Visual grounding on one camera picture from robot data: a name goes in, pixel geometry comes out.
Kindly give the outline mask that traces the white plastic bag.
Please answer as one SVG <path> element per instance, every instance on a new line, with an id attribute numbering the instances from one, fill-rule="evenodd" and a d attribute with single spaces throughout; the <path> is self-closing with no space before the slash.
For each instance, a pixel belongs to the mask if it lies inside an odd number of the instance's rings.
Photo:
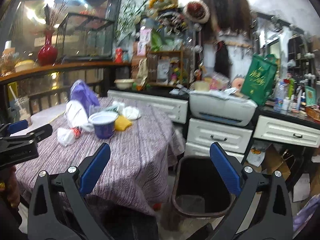
<path id="1" fill-rule="evenodd" d="M 62 128 L 57 129 L 57 141 L 60 145 L 66 147 L 72 145 L 77 139 L 80 138 L 81 129 L 75 128 Z"/>

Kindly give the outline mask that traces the white N95 face mask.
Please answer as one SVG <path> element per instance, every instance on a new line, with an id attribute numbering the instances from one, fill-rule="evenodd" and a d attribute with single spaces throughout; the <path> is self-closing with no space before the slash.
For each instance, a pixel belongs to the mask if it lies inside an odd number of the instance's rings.
<path id="1" fill-rule="evenodd" d="M 94 127 L 88 121 L 83 105 L 77 100 L 70 100 L 66 104 L 65 118 L 69 128 L 80 128 L 85 132 L 93 132 Z"/>

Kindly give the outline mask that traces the plastic iced coffee cup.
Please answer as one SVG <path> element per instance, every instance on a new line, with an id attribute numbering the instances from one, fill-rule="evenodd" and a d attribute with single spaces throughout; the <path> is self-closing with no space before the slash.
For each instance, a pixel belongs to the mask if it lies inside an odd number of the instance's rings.
<path id="1" fill-rule="evenodd" d="M 28 125 L 32 124 L 30 107 L 29 107 L 29 98 L 27 96 L 20 97 L 15 101 L 15 107 L 17 110 L 18 119 L 20 121 L 27 120 Z"/>

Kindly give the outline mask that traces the wooden railing counter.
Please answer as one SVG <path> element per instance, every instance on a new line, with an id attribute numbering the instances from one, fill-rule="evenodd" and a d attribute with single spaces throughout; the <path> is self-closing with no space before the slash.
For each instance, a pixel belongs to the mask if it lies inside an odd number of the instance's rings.
<path id="1" fill-rule="evenodd" d="M 131 64 L 113 61 L 88 61 L 52 64 L 36 67 L 1 77 L 1 120 L 10 122 L 13 103 L 10 103 L 9 86 L 16 89 L 17 96 L 29 99 L 30 114 L 38 113 L 70 99 L 71 86 L 81 79 L 99 96 L 107 96 L 109 88 L 124 71 L 131 76 Z"/>

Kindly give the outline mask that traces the yellow lidded container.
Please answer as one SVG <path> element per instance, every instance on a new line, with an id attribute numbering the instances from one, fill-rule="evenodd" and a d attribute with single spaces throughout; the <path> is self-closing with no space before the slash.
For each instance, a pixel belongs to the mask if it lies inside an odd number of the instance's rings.
<path id="1" fill-rule="evenodd" d="M 37 67 L 37 63 L 33 60 L 24 60 L 16 63 L 15 72 L 22 72 L 25 70 L 30 70 Z"/>

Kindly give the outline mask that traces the white drawer cabinet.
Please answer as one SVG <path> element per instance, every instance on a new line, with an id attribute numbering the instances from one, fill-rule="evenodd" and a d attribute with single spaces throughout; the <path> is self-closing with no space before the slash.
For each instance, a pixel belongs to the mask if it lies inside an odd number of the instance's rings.
<path id="1" fill-rule="evenodd" d="M 188 95 L 172 95 L 163 90 L 137 92 L 111 88 L 108 96 L 148 103 L 162 110 L 176 124 L 183 126 L 187 140 L 186 154 L 207 155 L 212 142 L 244 162 L 255 140 L 276 142 L 315 150 L 319 147 L 319 125 L 304 118 L 256 108 L 247 126 L 233 126 L 194 117 Z"/>

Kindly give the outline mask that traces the purple striped tablecloth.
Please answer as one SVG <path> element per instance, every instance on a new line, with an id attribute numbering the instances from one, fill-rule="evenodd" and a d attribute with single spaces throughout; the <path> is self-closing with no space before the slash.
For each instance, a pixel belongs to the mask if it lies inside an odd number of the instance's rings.
<path id="1" fill-rule="evenodd" d="M 110 160 L 86 199 L 96 213 L 105 211 L 109 204 L 117 204 L 154 215 L 153 206 L 167 202 L 170 197 L 168 168 L 184 152 L 185 140 L 160 109 L 130 99 L 124 103 L 138 108 L 140 118 L 125 131 L 106 139 L 111 149 Z M 65 172 L 92 155 L 102 142 L 94 133 L 82 133 L 72 145 L 65 147 L 53 132 L 39 143 L 38 158 L 16 166 L 23 197 L 30 198 L 40 171 Z"/>

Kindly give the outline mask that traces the cream bowl on counter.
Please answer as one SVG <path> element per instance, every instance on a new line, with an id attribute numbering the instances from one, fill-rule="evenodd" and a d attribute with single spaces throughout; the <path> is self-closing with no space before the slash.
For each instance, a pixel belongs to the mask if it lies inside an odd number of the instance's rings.
<path id="1" fill-rule="evenodd" d="M 135 79 L 117 79 L 114 81 L 114 84 L 118 89 L 131 89 Z"/>

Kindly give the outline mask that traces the crumpled white tissue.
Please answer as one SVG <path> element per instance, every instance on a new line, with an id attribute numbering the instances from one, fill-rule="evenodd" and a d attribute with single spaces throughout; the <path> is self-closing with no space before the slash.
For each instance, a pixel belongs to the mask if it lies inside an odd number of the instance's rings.
<path id="1" fill-rule="evenodd" d="M 123 108 L 122 115 L 130 121 L 138 120 L 141 117 L 139 109 L 131 106 Z"/>

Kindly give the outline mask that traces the red tin can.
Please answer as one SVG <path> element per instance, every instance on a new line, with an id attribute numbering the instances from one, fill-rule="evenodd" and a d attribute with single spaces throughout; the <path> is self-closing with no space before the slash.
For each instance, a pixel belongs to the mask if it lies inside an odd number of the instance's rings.
<path id="1" fill-rule="evenodd" d="M 118 47 L 115 50 L 115 59 L 114 61 L 116 63 L 122 63 L 123 62 L 123 49 Z"/>

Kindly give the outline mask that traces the beige paper snack bag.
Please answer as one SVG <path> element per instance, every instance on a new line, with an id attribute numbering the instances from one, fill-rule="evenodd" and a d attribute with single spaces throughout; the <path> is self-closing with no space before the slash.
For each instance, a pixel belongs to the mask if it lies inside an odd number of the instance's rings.
<path id="1" fill-rule="evenodd" d="M 142 59 L 139 62 L 139 70 L 136 77 L 136 89 L 138 91 L 142 90 L 146 84 L 146 80 L 148 78 L 148 59 Z"/>

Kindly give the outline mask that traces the wooden shelf rack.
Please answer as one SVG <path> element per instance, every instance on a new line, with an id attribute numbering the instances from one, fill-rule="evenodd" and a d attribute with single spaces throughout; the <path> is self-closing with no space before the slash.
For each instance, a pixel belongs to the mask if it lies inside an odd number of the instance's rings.
<path id="1" fill-rule="evenodd" d="M 189 87 L 190 54 L 184 50 L 150 51 L 147 54 L 148 84 L 159 87 Z"/>

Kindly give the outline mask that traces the sunflower bouquet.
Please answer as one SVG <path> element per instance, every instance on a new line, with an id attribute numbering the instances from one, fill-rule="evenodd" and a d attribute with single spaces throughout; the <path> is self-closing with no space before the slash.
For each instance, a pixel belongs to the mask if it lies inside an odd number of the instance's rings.
<path id="1" fill-rule="evenodd" d="M 178 7 L 178 0 L 150 0 L 148 7 L 158 11 L 173 9 Z"/>

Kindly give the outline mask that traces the hanging dark hair wigs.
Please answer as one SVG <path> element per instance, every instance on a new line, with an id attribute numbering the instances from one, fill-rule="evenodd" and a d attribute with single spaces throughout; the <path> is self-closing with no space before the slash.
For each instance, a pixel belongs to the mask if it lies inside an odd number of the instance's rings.
<path id="1" fill-rule="evenodd" d="M 209 20 L 203 26 L 203 41 L 215 49 L 214 71 L 229 78 L 231 61 L 227 44 L 220 36 L 242 35 L 250 38 L 251 13 L 247 0 L 202 0 L 209 9 Z"/>

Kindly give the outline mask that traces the red round wall ornament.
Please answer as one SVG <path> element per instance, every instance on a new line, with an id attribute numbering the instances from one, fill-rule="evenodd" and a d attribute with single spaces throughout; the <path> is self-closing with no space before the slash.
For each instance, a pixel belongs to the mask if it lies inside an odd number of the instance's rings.
<path id="1" fill-rule="evenodd" d="M 202 1 L 189 2 L 183 8 L 183 14 L 191 22 L 199 24 L 207 23 L 210 17 L 209 8 Z"/>

